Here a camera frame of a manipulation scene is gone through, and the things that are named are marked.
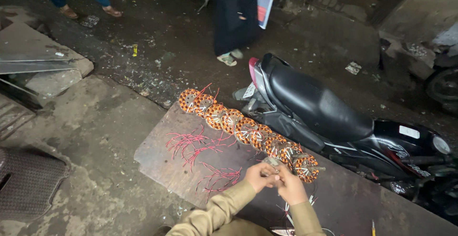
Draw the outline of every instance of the copper winding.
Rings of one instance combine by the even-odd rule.
[[[243,114],[236,109],[227,110],[221,117],[221,124],[223,125],[223,131],[228,134],[234,133],[235,124],[243,118]]]
[[[226,112],[226,110],[227,108],[222,104],[214,104],[210,106],[204,115],[207,124],[216,130],[221,130],[223,128],[221,125],[221,116]]]
[[[318,167],[318,162],[315,160],[315,158],[307,153],[301,154],[296,159],[294,168],[296,174],[305,183],[314,181],[317,178],[319,169],[323,169]]]
[[[283,143],[286,143],[286,139],[282,135],[270,136],[264,143],[264,150],[268,156],[278,158]]]
[[[194,112],[201,118],[205,118],[205,111],[212,105],[217,104],[215,98],[211,95],[202,94],[194,102]]]
[[[178,103],[180,104],[181,109],[187,113],[194,112],[194,100],[200,94],[196,89],[186,89],[180,94],[178,98]]]
[[[262,151],[264,142],[272,134],[273,131],[267,125],[258,124],[257,128],[251,131],[251,146],[257,151]]]
[[[268,126],[244,117],[239,110],[228,110],[211,95],[186,89],[180,94],[178,102],[182,110],[196,113],[211,128],[235,134],[239,142],[250,144],[257,151],[265,151],[267,155],[278,158],[305,183],[313,182],[319,171],[325,170],[324,167],[318,167],[318,162],[312,155],[303,153],[299,144],[287,141]]]
[[[235,124],[235,138],[242,144],[249,145],[251,143],[251,131],[257,127],[257,123],[247,117],[243,117]]]

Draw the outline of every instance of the black seat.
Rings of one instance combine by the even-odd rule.
[[[317,134],[352,142],[373,133],[371,117],[353,110],[317,79],[272,58],[265,69],[278,100]]]

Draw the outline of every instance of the concrete floor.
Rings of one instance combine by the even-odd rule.
[[[124,11],[122,18],[115,19],[93,0],[68,0],[80,14],[100,17],[94,28],[63,17],[49,0],[0,3],[29,7],[59,43],[94,62],[94,74],[136,92],[146,90],[150,92],[147,98],[163,108],[183,89],[209,83],[213,83],[212,91],[220,88],[220,101],[240,108],[231,94],[250,83],[249,57],[272,52],[322,80],[357,110],[429,126],[443,134],[452,148],[458,145],[457,119],[428,99],[420,83],[408,74],[393,78],[377,68],[375,29],[312,6],[298,15],[274,9],[266,31],[249,49],[243,49],[245,58],[227,67],[213,54],[212,2],[197,13],[200,0],[112,0]],[[138,44],[136,57],[133,44]],[[363,66],[356,76],[345,70],[351,61]],[[103,86],[91,77],[56,98],[36,120],[4,142],[36,145],[50,152],[56,149],[53,153],[72,163],[73,176],[64,182],[53,210],[44,218],[30,225],[3,221],[0,232],[14,236],[150,235],[164,216],[168,223],[177,220],[178,207],[189,205],[141,175],[133,161],[136,147],[163,113],[153,102],[116,83]]]
[[[70,164],[52,209],[31,223],[0,221],[2,236],[152,235],[191,204],[138,171],[136,148],[165,110],[90,75],[54,98],[3,147],[36,147]]]

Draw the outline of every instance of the foot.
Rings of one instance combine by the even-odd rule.
[[[72,8],[65,5],[64,7],[60,7],[60,12],[67,18],[77,19],[78,15],[72,10]]]
[[[219,61],[225,63],[227,66],[235,66],[237,65],[237,61],[230,55],[230,52],[222,54],[216,57]]]
[[[107,6],[107,7],[102,7],[102,9],[109,15],[113,16],[113,17],[121,17],[122,16],[122,12],[121,11],[118,11],[116,10],[115,8],[113,8],[112,6]]]
[[[243,59],[243,53],[239,49],[231,51],[230,54],[237,59]]]
[[[170,226],[161,226],[157,229],[156,233],[154,233],[152,236],[165,236],[171,229],[172,227]]]

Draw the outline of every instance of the hand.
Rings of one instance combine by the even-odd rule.
[[[283,200],[290,206],[308,201],[306,189],[299,177],[292,174],[284,164],[276,166],[276,169],[280,175],[280,180],[276,182],[276,186],[278,194]]]
[[[258,163],[246,170],[245,178],[243,180],[248,181],[256,193],[259,193],[265,186],[272,188],[273,184],[280,180],[280,176],[277,175],[277,170],[274,169],[268,163]]]

